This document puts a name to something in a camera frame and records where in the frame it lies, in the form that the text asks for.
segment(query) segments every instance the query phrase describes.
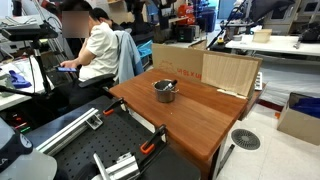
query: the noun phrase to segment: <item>black pants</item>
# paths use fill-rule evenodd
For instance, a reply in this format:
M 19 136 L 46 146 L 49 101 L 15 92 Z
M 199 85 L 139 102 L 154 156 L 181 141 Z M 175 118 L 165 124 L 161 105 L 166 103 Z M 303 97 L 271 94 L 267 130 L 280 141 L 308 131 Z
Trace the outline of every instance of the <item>black pants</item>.
M 101 88 L 98 87 L 79 87 L 78 79 L 73 82 L 59 86 L 53 90 L 50 104 L 53 109 L 66 107 L 66 111 L 72 111 L 102 95 Z

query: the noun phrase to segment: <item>smartphone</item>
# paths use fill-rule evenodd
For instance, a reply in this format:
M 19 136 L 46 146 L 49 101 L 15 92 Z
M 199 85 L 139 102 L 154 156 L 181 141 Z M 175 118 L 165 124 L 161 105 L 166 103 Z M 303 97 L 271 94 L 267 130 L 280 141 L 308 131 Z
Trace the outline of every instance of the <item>smartphone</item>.
M 77 72 L 76 68 L 64 68 L 64 67 L 56 67 L 57 72 Z

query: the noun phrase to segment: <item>cardboard sheet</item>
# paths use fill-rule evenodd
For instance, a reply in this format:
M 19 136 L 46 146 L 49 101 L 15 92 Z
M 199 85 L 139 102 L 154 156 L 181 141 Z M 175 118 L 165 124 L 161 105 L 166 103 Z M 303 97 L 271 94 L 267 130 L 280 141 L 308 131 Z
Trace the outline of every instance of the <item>cardboard sheet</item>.
M 205 52 L 191 48 L 152 44 L 153 66 L 165 72 L 200 82 Z
M 261 59 L 222 53 L 205 54 L 202 82 L 248 97 L 254 85 Z

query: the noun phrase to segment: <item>white shirt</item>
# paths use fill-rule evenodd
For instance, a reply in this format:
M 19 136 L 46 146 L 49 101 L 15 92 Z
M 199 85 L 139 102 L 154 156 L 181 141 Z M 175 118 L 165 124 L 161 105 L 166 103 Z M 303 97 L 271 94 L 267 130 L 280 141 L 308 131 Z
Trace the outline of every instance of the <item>white shirt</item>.
M 86 48 L 96 57 L 89 65 L 82 66 L 79 73 L 80 81 L 86 81 L 103 74 L 117 74 L 119 66 L 117 59 L 118 40 L 108 24 L 101 23 L 92 28 Z

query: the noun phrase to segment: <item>person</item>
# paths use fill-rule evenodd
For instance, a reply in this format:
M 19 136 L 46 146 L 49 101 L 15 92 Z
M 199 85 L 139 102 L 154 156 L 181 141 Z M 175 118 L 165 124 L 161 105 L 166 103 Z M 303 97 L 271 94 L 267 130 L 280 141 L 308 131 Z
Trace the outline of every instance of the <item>person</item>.
M 99 75 L 117 73 L 118 39 L 115 33 L 108 24 L 101 23 L 92 10 L 89 10 L 88 28 L 89 37 L 85 39 L 78 57 L 60 64 L 66 68 L 76 68 L 79 65 L 82 65 L 82 67 L 79 72 L 79 79 L 53 90 L 54 93 L 51 98 L 53 102 L 51 104 L 55 104 L 54 109 L 67 107 L 67 112 L 69 112 L 101 96 L 100 88 L 81 88 L 79 83 Z
M 91 5 L 85 0 L 64 0 L 59 6 L 59 14 L 63 11 L 89 11 L 92 10 Z M 84 39 L 83 38 L 66 38 L 67 43 L 74 57 L 78 57 Z
M 105 22 L 114 31 L 123 31 L 124 28 L 109 18 L 108 14 L 101 8 L 94 8 L 93 13 L 100 22 Z

